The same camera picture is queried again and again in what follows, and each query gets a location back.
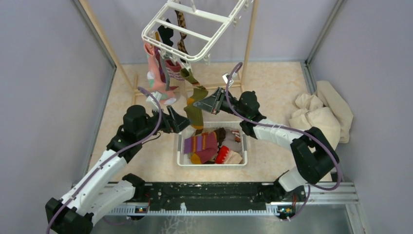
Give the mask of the white plastic sock hanger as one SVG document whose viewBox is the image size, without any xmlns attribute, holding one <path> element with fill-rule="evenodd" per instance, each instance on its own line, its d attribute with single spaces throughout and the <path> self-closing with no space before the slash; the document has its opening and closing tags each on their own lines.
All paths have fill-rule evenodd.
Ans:
<svg viewBox="0 0 413 234">
<path fill-rule="evenodd" d="M 185 5 L 185 6 L 191 6 L 191 3 L 193 2 L 195 4 L 196 9 L 198 9 L 198 10 L 210 12 L 210 13 L 225 16 L 225 17 L 230 15 L 231 11 L 234 9 L 234 7 L 236 6 L 236 4 L 238 2 L 238 0 L 178 0 L 178 1 L 179 1 L 179 3 L 181 3 L 182 5 Z M 235 27 L 239 23 L 239 21 L 241 20 L 243 12 L 246 11 L 250 6 L 252 6 L 252 5 L 249 5 L 248 7 L 246 7 L 245 5 L 242 5 L 239 13 L 235 17 L 236 22 L 235 23 L 231 22 L 229 24 L 228 28 L 231 27 L 231 26 Z M 187 13 L 183 13 L 183 14 L 185 16 L 186 27 L 187 27 L 188 30 L 194 31 L 194 32 L 202 34 L 202 35 L 205 35 L 207 37 L 212 37 L 214 35 L 214 33 L 217 32 L 217 30 L 221 26 L 221 24 L 219 22 L 216 22 L 216 21 L 212 21 L 212 20 L 208 20 L 208 19 L 202 19 L 202 18 L 199 18 L 199 17 L 194 16 L 194 15 L 190 15 L 190 14 L 187 14 Z M 173 9 L 168 9 L 164 13 L 163 16 L 166 18 L 167 22 L 178 25 L 176 13 Z M 152 30 L 155 32 L 158 29 L 159 26 L 160 25 L 158 23 L 155 24 L 154 27 L 152 28 Z M 178 38 L 179 36 L 180 36 L 179 32 L 174 31 L 173 37 Z M 198 54 L 201 51 L 201 49 L 206 45 L 206 41 L 195 38 L 193 36 L 187 35 L 187 39 L 188 39 L 189 42 L 195 42 L 196 43 L 195 49 L 193 49 L 193 50 L 190 49 L 190 46 L 186 46 L 186 49 L 187 49 L 187 52 L 188 52 L 187 54 L 191 55 L 191 56 Z"/>
</svg>

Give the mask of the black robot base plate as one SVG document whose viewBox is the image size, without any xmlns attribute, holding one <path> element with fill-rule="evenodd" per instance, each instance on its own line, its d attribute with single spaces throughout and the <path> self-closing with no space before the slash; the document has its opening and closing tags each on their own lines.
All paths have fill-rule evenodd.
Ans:
<svg viewBox="0 0 413 234">
<path fill-rule="evenodd" d="M 307 199 L 299 186 L 279 193 L 272 182 L 145 184 L 143 195 L 113 209 L 111 215 L 125 215 L 134 220 L 145 216 L 275 216 L 292 218 Z"/>
</svg>

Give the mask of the white plastic basket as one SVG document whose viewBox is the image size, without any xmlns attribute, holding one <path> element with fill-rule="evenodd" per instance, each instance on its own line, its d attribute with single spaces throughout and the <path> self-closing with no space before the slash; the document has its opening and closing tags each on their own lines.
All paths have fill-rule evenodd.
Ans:
<svg viewBox="0 0 413 234">
<path fill-rule="evenodd" d="M 204 129 L 187 127 L 178 135 L 181 167 L 239 168 L 247 164 L 246 135 L 235 121 L 205 122 Z"/>
</svg>

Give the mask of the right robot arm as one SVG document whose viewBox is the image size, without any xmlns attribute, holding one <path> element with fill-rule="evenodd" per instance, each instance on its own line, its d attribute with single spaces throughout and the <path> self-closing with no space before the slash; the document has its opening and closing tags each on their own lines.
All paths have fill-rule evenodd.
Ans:
<svg viewBox="0 0 413 234">
<path fill-rule="evenodd" d="M 228 90 L 219 87 L 212 95 L 193 105 L 214 115 L 223 111 L 238 116 L 247 136 L 290 150 L 295 166 L 278 177 L 272 188 L 280 201 L 287 201 L 297 187 L 315 185 L 332 169 L 338 168 L 337 153 L 319 128 L 298 130 L 270 121 L 260 113 L 254 91 L 245 91 L 235 98 Z"/>
</svg>

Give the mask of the olive green striped sock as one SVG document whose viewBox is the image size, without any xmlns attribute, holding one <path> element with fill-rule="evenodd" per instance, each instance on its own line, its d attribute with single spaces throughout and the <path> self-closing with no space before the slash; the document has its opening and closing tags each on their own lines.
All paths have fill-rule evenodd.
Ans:
<svg viewBox="0 0 413 234">
<path fill-rule="evenodd" d="M 194 103 L 206 98 L 208 90 L 194 77 L 191 69 L 182 68 L 180 70 L 180 75 L 184 80 L 188 81 L 193 88 L 193 93 L 187 99 L 187 105 L 184 108 L 184 111 L 191 122 L 191 126 L 196 130 L 202 130 L 204 128 L 202 110 L 194 106 Z"/>
</svg>

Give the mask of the maroon striped beige sock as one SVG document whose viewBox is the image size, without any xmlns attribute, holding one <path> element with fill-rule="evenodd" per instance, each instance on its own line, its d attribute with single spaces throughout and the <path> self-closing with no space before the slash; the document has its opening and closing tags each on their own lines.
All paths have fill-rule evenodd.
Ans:
<svg viewBox="0 0 413 234">
<path fill-rule="evenodd" d="M 170 78 L 182 81 L 184 78 L 181 76 L 181 65 L 178 62 L 173 62 L 170 59 L 165 60 L 166 69 Z"/>
</svg>

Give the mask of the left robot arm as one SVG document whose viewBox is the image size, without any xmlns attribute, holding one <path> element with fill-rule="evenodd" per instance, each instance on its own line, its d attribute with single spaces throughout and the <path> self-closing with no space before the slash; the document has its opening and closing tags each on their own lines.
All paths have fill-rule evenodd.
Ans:
<svg viewBox="0 0 413 234">
<path fill-rule="evenodd" d="M 171 106 L 167 106 L 167 111 L 153 110 L 150 116 L 141 105 L 127 109 L 123 124 L 92 169 L 61 198 L 51 198 L 46 203 L 46 233 L 89 234 L 121 203 L 131 199 L 139 202 L 145 198 L 145 181 L 134 174 L 127 174 L 111 189 L 104 188 L 151 136 L 158 132 L 177 134 L 190 125 L 190 120 Z"/>
</svg>

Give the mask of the purple maroon striped sock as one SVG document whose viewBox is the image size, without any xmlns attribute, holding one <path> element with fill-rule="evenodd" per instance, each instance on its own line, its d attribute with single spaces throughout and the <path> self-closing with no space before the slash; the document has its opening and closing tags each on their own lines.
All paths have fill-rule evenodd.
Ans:
<svg viewBox="0 0 413 234">
<path fill-rule="evenodd" d="M 218 144 L 214 132 L 202 133 L 184 140 L 183 153 L 189 155 L 192 164 L 205 164 L 212 160 L 218 152 Z"/>
</svg>

